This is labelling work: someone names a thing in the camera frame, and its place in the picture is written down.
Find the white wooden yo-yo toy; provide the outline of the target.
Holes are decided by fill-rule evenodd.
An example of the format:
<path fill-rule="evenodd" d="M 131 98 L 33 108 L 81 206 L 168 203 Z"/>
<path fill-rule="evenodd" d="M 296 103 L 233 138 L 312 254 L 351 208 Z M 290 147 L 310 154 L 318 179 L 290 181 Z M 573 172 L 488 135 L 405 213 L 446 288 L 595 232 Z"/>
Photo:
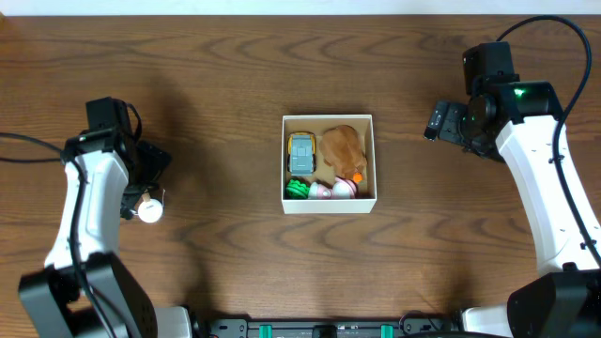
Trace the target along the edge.
<path fill-rule="evenodd" d="M 165 190 L 162 190 L 160 199 L 152 196 L 150 191 L 141 195 L 141 202 L 135 210 L 135 215 L 144 223 L 156 223 L 164 214 Z"/>

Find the brown plush toy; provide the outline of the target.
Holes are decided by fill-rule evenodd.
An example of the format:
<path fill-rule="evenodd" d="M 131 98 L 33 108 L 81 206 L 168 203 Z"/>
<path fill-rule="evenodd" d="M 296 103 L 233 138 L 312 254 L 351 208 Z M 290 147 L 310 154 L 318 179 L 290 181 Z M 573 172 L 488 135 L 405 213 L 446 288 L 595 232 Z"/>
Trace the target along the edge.
<path fill-rule="evenodd" d="M 359 134 L 349 125 L 340 125 L 324 132 L 319 143 L 324 163 L 337 177 L 359 184 L 367 159 L 362 151 Z"/>

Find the pink duck toy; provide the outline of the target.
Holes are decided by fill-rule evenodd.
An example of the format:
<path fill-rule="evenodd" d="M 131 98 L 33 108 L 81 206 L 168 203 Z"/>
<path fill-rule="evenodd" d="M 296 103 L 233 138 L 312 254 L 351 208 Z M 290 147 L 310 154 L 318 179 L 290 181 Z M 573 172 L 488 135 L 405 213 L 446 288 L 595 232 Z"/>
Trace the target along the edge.
<path fill-rule="evenodd" d="M 358 188 L 352 180 L 337 177 L 335 183 L 328 187 L 324 184 L 314 182 L 308 192 L 310 200 L 346 200 L 357 197 Z"/>

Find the white cardboard box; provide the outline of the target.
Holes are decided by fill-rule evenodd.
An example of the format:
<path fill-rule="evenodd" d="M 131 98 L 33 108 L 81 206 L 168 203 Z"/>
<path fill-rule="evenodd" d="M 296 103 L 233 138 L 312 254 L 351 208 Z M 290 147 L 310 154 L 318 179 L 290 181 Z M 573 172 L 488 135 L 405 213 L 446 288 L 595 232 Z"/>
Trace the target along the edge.
<path fill-rule="evenodd" d="M 358 184 L 358 197 L 343 200 L 299 200 L 288 198 L 285 186 L 292 178 L 306 181 L 308 184 L 318 181 L 331 187 L 335 174 L 331 167 L 323 162 L 318 149 L 325 131 L 340 125 L 348 125 L 357 133 L 367 165 L 362 171 L 363 181 Z M 287 139 L 296 131 L 311 132 L 316 137 L 316 170 L 310 177 L 292 176 L 287 170 Z M 284 115 L 282 117 L 282 155 L 281 155 L 281 202 L 285 214 L 311 213 L 370 213 L 378 200 L 377 170 L 374 148 L 374 124 L 371 115 Z"/>

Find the grey yellow toy truck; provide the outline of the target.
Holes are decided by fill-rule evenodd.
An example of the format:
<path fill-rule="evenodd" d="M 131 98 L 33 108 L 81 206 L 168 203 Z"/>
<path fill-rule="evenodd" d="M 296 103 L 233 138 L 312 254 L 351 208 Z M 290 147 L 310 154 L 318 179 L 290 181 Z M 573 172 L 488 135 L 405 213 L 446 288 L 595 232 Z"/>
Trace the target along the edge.
<path fill-rule="evenodd" d="M 309 177 L 316 170 L 316 138 L 311 132 L 293 132 L 287 139 L 287 170 L 292 176 Z"/>

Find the green ball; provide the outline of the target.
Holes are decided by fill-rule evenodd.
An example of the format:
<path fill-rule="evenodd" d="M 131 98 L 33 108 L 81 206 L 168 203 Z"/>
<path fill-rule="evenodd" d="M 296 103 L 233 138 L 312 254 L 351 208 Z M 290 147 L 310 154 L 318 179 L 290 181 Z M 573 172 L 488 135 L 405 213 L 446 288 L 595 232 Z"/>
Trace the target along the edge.
<path fill-rule="evenodd" d="M 309 196 L 310 187 L 301 180 L 290 179 L 285 186 L 285 196 L 288 199 L 305 200 Z"/>

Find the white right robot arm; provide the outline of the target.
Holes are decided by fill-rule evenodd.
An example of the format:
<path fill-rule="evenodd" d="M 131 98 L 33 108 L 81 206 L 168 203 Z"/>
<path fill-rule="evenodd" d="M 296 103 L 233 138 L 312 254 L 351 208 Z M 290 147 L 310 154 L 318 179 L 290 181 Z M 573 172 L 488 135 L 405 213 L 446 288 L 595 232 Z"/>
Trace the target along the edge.
<path fill-rule="evenodd" d="M 472 307 L 462 329 L 501 337 L 597 337 L 600 334 L 600 267 L 574 216 L 593 244 L 600 224 L 572 161 L 562 113 L 551 84 L 491 84 L 470 103 L 436 103 L 424 131 L 507 164 L 526 211 L 538 279 L 502 305 Z"/>

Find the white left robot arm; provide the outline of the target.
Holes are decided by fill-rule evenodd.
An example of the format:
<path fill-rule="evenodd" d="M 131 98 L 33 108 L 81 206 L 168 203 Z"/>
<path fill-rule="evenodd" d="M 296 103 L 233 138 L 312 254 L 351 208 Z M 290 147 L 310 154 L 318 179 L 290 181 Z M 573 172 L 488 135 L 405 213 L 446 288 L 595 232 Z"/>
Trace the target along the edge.
<path fill-rule="evenodd" d="M 118 256 L 121 202 L 136 146 L 122 131 L 68 139 L 58 236 L 19 298 L 41 337 L 190 337 L 188 311 L 156 308 Z"/>

